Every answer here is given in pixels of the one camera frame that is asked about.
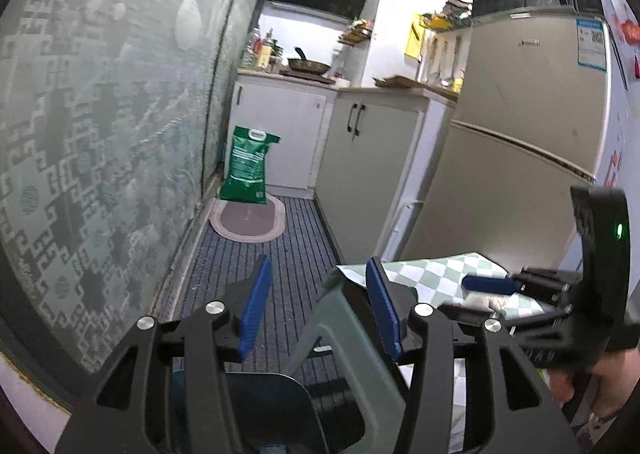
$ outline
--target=silver bolt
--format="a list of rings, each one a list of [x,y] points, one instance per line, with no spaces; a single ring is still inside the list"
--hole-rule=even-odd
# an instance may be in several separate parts
[[[428,317],[433,313],[433,307],[427,303],[420,303],[414,306],[414,311],[420,315],[420,317]]]
[[[149,317],[148,315],[145,315],[144,317],[140,317],[140,319],[138,319],[138,323],[136,325],[138,326],[139,329],[142,329],[144,331],[146,329],[153,328],[155,323],[156,321],[154,320],[153,317]]]
[[[496,333],[502,329],[502,324],[499,320],[487,319],[484,321],[484,328],[491,333]]]
[[[217,315],[218,313],[222,313],[225,310],[225,303],[222,301],[211,301],[207,304],[206,308],[207,313],[212,315]]]

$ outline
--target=white plastic handle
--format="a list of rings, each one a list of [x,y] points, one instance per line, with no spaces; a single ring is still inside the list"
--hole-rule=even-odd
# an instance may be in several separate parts
[[[249,138],[258,142],[264,142],[267,139],[267,133],[260,129],[249,129]]]

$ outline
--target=green and white checkered cloth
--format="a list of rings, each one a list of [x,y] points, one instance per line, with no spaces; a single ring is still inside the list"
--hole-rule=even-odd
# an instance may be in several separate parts
[[[507,272],[496,263],[478,253],[440,259],[416,259],[414,261],[395,261],[383,263],[386,275],[391,282],[414,287],[418,292],[418,301],[438,307],[445,302],[462,303],[462,279],[466,274],[506,277]],[[347,279],[361,285],[365,283],[366,265],[348,265],[338,267]],[[507,319],[529,317],[542,313],[540,304],[520,294],[511,295],[503,306]],[[412,366],[401,366],[400,371],[407,384],[411,381]],[[464,360],[454,361],[454,390],[452,429],[449,452],[462,450],[465,432],[466,378]]]

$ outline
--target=green plastic bag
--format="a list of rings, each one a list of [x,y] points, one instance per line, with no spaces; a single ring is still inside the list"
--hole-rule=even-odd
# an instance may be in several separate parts
[[[218,197],[228,201],[267,203],[264,192],[264,156],[280,137],[259,129],[237,126],[229,154],[229,174]]]

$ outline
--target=striped carpet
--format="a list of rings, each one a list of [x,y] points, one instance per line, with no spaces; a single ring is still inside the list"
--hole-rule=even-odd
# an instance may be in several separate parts
[[[180,317],[222,297],[227,284],[250,274],[258,255],[265,253],[273,262],[273,286],[255,350],[241,365],[229,364],[230,371],[280,372],[313,312],[324,274],[337,264],[314,202],[280,199],[287,228],[279,238],[269,243],[237,243],[209,226],[194,259]],[[362,418],[333,356],[308,359],[294,377],[313,398],[331,452],[360,439]]]

